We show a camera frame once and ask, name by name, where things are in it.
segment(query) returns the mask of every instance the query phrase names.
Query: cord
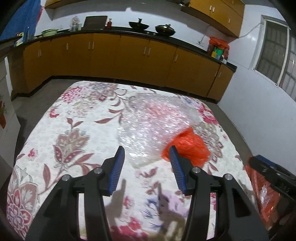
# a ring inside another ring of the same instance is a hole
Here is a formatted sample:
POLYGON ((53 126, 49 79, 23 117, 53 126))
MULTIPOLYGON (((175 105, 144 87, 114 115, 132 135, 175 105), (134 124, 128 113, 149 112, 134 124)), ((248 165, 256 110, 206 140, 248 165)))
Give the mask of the cord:
MULTIPOLYGON (((261 23, 258 23, 254 28, 252 28, 252 29, 250 30, 250 32, 252 32, 252 31, 253 31, 256 27, 258 27, 260 24, 261 24, 261 23)), ((244 36, 239 37, 239 39, 240 39, 240 38, 243 38, 243 37, 246 37, 250 32, 248 32, 248 33, 245 34, 244 36)))
MULTIPOLYGON (((207 26, 207 28, 206 28, 206 30, 205 30, 206 33, 207 33, 207 30, 208 30, 208 28, 209 28, 210 26, 211 26, 211 25, 208 25, 208 26, 207 26)), ((201 45, 203 39, 205 38, 205 35, 206 35, 206 34, 204 34, 204 36, 202 37, 202 39, 201 39, 200 41, 198 41, 198 43, 199 43, 200 45, 201 45)))

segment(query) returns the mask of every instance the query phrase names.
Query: potted plant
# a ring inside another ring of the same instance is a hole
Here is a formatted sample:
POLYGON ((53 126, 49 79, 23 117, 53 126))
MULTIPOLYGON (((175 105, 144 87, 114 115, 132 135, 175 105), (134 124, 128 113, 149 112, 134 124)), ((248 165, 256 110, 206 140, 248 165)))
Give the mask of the potted plant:
POLYGON ((0 126, 4 129, 6 126, 6 120, 4 114, 6 113, 5 103, 3 96, 0 95, 0 126))

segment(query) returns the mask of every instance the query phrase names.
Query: red plastic bag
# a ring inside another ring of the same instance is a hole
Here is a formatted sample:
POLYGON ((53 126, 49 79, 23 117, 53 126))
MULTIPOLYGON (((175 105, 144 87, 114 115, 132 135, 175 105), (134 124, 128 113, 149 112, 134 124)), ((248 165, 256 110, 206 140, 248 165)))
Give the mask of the red plastic bag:
POLYGON ((193 133, 192 127, 177 135, 162 151, 161 157, 166 161, 170 161, 169 149, 171 146, 175 146, 179 155, 188 158, 195 167, 202 167, 210 156, 210 151, 203 139, 193 133))
POLYGON ((209 43, 220 48, 220 49, 229 49, 228 43, 222 39, 217 39, 215 37, 210 37, 209 43))
POLYGON ((245 167, 256 195, 259 215, 267 230, 272 228, 278 219, 276 206, 280 194, 270 187, 270 182, 264 176, 252 169, 249 165, 245 167))

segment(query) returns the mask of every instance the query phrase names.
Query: red bottle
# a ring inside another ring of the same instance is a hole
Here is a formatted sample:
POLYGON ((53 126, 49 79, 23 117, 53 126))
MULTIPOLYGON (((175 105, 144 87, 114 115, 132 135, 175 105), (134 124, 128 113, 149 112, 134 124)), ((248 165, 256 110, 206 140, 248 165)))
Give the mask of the red bottle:
POLYGON ((107 23, 106 29, 111 29, 111 26, 112 26, 111 20, 112 20, 112 18, 109 18, 109 21, 107 23))

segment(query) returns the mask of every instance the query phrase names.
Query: bed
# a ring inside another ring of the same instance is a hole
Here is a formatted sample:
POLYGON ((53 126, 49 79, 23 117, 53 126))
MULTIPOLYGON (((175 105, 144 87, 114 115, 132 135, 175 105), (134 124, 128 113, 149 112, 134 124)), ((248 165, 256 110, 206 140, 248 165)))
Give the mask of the bed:
MULTIPOLYGON (((8 186, 7 219, 22 238, 64 174, 85 175, 114 156, 124 111, 131 97, 143 93, 177 98, 194 110, 211 151, 203 170, 216 176, 231 173, 254 203, 251 181, 239 154, 204 103, 138 86, 79 81, 48 109, 17 157, 8 186)), ((113 240, 180 240, 190 201, 178 189, 170 163, 161 157, 139 168, 125 161, 117 190, 112 197, 104 197, 113 240)), ((82 195, 79 206, 83 206, 82 195)), ((208 239, 214 236, 215 210, 215 194, 211 194, 208 239)), ((80 235, 86 238, 83 216, 83 208, 79 208, 80 235)))

